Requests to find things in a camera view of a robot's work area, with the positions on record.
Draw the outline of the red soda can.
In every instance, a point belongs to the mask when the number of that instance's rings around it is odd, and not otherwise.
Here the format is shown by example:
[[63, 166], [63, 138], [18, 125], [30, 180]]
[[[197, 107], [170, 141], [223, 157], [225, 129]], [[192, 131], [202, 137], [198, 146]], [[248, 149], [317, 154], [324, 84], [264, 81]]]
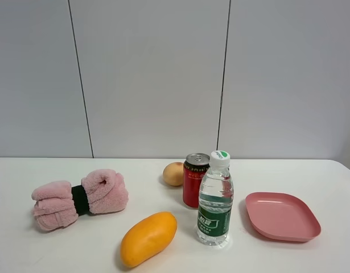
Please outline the red soda can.
[[201, 181], [209, 168], [209, 155], [193, 153], [186, 157], [183, 164], [183, 202], [191, 207], [199, 206]]

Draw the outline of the round peach fruit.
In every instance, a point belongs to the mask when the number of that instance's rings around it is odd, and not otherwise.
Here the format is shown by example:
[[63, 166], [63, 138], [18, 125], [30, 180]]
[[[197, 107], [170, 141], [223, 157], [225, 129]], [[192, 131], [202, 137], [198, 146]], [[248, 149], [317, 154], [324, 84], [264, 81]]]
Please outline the round peach fruit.
[[183, 185], [183, 174], [183, 163], [173, 162], [165, 167], [162, 178], [167, 185], [179, 187]]

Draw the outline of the clear water bottle green label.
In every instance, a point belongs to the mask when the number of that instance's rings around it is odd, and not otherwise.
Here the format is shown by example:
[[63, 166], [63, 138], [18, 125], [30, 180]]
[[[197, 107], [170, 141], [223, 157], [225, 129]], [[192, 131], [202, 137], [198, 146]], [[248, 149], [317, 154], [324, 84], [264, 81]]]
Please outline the clear water bottle green label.
[[226, 151], [211, 152], [209, 168], [200, 184], [197, 236], [208, 246], [223, 247], [227, 243], [234, 198], [229, 167]]

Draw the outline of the yellow mango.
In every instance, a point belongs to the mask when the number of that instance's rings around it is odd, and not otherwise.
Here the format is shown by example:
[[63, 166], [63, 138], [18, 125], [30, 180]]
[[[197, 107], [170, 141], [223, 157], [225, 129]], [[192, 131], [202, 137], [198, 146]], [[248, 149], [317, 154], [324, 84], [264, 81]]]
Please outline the yellow mango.
[[134, 225], [123, 237], [121, 262], [134, 268], [162, 252], [174, 239], [177, 220], [170, 212], [158, 212]]

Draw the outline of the black band on towel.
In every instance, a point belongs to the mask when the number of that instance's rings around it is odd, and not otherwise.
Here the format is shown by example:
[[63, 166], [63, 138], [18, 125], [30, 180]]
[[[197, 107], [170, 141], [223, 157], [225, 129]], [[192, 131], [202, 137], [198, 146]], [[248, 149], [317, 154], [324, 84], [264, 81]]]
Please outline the black band on towel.
[[88, 197], [82, 185], [71, 188], [72, 200], [79, 216], [88, 214], [90, 211]]

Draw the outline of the pink square plate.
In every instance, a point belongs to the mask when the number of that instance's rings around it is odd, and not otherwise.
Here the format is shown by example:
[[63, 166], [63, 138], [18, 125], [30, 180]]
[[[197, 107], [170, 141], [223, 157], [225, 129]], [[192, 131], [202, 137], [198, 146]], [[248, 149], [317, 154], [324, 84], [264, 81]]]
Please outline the pink square plate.
[[245, 206], [254, 229], [269, 239], [308, 242], [321, 233], [311, 209], [293, 195], [253, 192], [245, 198]]

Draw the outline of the pink rolled towel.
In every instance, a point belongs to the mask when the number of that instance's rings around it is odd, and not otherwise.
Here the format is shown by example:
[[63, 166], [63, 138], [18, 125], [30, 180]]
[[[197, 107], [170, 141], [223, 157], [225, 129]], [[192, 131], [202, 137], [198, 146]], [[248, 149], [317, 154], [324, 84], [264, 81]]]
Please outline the pink rolled towel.
[[[123, 176], [112, 169], [98, 169], [81, 179], [87, 194], [88, 214], [116, 213], [126, 208], [129, 194]], [[35, 201], [32, 213], [42, 231], [66, 228], [77, 221], [68, 181], [53, 181], [36, 188], [31, 198]]]

